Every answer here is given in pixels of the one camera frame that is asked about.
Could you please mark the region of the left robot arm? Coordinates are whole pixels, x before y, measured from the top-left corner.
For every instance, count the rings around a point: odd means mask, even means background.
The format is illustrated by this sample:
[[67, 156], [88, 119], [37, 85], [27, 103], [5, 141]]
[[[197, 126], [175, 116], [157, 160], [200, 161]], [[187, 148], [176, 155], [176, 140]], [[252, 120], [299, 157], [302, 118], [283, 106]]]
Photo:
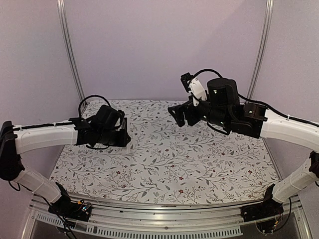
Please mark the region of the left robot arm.
[[84, 119], [70, 118], [61, 122], [16, 125], [3, 123], [0, 130], [0, 178], [13, 181], [54, 204], [63, 216], [74, 212], [74, 205], [63, 188], [39, 172], [23, 166], [24, 153], [55, 146], [86, 145], [96, 149], [101, 144], [108, 147], [126, 147], [131, 141], [127, 131], [127, 117], [122, 110], [103, 105], [98, 112]]

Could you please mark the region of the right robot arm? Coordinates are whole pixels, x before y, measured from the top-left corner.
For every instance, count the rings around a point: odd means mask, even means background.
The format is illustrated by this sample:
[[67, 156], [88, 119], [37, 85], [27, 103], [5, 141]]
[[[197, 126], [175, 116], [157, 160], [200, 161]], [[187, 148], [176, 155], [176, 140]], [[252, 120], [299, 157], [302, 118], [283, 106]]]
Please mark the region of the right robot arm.
[[269, 105], [249, 100], [241, 104], [236, 82], [216, 78], [205, 90], [197, 78], [182, 83], [190, 93], [183, 104], [169, 107], [179, 127], [203, 120], [212, 130], [224, 135], [234, 132], [253, 138], [272, 138], [306, 147], [309, 158], [282, 181], [269, 186], [258, 213], [268, 217], [289, 197], [319, 179], [319, 125], [279, 113]]

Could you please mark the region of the floral patterned table mat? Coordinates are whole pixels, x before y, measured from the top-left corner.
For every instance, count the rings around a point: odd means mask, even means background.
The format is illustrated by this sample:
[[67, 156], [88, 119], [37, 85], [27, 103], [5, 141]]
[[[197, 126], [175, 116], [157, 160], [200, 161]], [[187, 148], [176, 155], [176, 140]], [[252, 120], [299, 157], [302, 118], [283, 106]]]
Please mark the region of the floral patterned table mat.
[[112, 100], [128, 119], [125, 148], [64, 147], [51, 180], [68, 192], [151, 204], [219, 204], [260, 200], [278, 181], [264, 142], [178, 127], [174, 101]]

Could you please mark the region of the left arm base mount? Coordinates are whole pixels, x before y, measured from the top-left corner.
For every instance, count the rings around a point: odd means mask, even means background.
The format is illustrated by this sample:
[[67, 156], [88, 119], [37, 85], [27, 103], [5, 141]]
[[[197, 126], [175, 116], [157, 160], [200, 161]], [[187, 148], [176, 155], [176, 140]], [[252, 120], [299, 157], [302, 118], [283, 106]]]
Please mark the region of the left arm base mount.
[[88, 222], [92, 212], [92, 204], [83, 199], [72, 202], [67, 191], [62, 185], [56, 183], [60, 189], [61, 197], [55, 203], [51, 203], [48, 211], [61, 217]]

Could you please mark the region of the aluminium front rail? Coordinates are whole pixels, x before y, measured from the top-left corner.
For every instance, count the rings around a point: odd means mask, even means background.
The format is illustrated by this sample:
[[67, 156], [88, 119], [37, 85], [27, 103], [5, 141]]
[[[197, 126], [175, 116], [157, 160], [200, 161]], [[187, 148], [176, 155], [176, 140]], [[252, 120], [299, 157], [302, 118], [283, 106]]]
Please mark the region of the aluminium front rail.
[[71, 194], [71, 199], [92, 204], [89, 221], [74, 221], [68, 232], [48, 206], [34, 196], [22, 231], [24, 239], [313, 239], [298, 196], [284, 203], [278, 231], [260, 232], [271, 221], [245, 222], [241, 208], [254, 201], [207, 205], [161, 205], [132, 203]]

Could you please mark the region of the left aluminium frame post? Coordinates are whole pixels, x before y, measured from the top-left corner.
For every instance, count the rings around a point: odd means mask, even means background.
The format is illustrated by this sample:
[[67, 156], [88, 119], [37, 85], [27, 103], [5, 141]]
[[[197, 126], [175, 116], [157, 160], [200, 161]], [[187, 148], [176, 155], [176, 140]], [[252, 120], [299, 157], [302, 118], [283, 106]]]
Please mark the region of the left aluminium frame post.
[[61, 30], [62, 30], [62, 36], [65, 44], [66, 54], [69, 61], [71, 74], [73, 77], [73, 81], [75, 84], [75, 88], [78, 94], [78, 97], [80, 100], [83, 100], [85, 98], [84, 90], [80, 81], [77, 65], [76, 65], [76, 59], [73, 52], [72, 42], [71, 42], [71, 36], [69, 32], [68, 22], [67, 22], [67, 14], [66, 14], [66, 8], [65, 8], [65, 1], [64, 0], [57, 0], [57, 10], [58, 10], [58, 16], [60, 20]]

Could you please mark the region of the aluminium frame post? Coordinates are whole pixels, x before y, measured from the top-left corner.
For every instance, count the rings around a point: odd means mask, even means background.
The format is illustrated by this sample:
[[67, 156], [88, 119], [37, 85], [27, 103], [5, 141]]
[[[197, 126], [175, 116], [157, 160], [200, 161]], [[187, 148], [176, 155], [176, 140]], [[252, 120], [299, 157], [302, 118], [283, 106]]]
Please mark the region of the aluminium frame post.
[[257, 58], [255, 61], [250, 85], [249, 85], [248, 92], [247, 92], [248, 99], [253, 98], [253, 95], [254, 95], [254, 92], [255, 92], [255, 89], [257, 86], [257, 81], [258, 81], [259, 73], [260, 73], [260, 70], [262, 67], [262, 62], [263, 62], [263, 58], [265, 55], [269, 31], [270, 31], [270, 27], [271, 27], [273, 8], [274, 8], [274, 1], [273, 0], [266, 0], [265, 14], [264, 14], [264, 21], [263, 21], [263, 25], [262, 25], [259, 49], [257, 52]]
[[71, 42], [71, 36], [69, 32], [68, 22], [67, 22], [67, 14], [66, 14], [66, 8], [65, 8], [65, 1], [64, 0], [57, 0], [57, 10], [58, 10], [58, 16], [60, 20], [61, 30], [62, 30], [62, 36], [65, 44], [66, 54], [69, 61], [71, 74], [73, 77], [73, 81], [75, 84], [75, 88], [78, 94], [78, 97], [80, 100], [83, 100], [85, 98], [84, 90], [80, 81], [77, 65], [76, 65], [76, 59], [73, 52], [72, 42]]

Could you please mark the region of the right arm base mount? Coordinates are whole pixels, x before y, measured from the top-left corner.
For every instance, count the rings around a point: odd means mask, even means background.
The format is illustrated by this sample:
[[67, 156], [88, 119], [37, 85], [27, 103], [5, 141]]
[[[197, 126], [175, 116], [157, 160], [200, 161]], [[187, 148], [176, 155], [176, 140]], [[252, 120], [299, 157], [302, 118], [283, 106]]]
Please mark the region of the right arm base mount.
[[281, 230], [287, 224], [292, 212], [292, 201], [291, 198], [289, 198], [289, 213], [285, 222], [283, 223], [283, 203], [278, 203], [272, 199], [272, 191], [274, 187], [275, 184], [272, 184], [267, 188], [262, 202], [243, 206], [240, 208], [240, 215], [243, 218], [244, 222], [251, 222], [279, 215], [278, 219], [271, 219], [269, 221], [259, 222], [255, 224], [257, 230], [265, 235], [273, 234], [274, 232]]

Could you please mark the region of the right aluminium frame post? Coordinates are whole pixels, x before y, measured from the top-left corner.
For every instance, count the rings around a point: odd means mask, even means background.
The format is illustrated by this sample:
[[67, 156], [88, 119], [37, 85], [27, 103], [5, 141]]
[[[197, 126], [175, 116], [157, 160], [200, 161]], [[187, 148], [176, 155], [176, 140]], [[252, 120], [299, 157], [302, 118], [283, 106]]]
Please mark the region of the right aluminium frame post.
[[262, 67], [262, 62], [263, 62], [263, 58], [265, 55], [269, 31], [270, 31], [270, 27], [271, 27], [273, 8], [274, 8], [274, 1], [273, 0], [266, 0], [265, 14], [264, 14], [264, 21], [263, 21], [263, 25], [262, 25], [259, 49], [257, 52], [257, 58], [255, 61], [250, 85], [249, 85], [248, 92], [247, 92], [248, 99], [253, 98], [253, 95], [254, 95], [254, 92], [255, 92], [255, 89], [257, 86], [257, 81], [258, 81], [259, 73], [260, 73], [260, 70]]

